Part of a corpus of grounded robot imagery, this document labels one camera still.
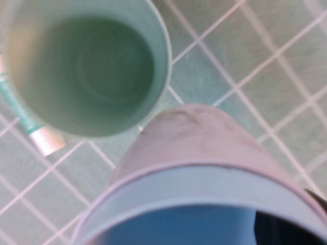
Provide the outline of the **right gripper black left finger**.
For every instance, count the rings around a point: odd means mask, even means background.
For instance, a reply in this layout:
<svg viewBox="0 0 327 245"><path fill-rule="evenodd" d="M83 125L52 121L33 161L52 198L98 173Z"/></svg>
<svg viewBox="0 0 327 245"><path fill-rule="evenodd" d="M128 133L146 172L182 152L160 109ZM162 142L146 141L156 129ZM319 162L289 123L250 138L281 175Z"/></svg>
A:
<svg viewBox="0 0 327 245"><path fill-rule="evenodd" d="M326 244L311 232L278 217L256 212L254 234L257 244Z"/></svg>

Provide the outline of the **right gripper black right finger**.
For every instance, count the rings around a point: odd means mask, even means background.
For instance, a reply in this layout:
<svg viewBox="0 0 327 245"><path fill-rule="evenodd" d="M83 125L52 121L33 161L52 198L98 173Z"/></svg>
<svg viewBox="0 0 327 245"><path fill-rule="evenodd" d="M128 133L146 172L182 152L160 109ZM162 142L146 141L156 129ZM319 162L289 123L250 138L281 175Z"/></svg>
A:
<svg viewBox="0 0 327 245"><path fill-rule="evenodd" d="M307 205L308 209L317 217L326 217L326 199L306 188L303 192L306 193L303 195L303 202Z"/></svg>

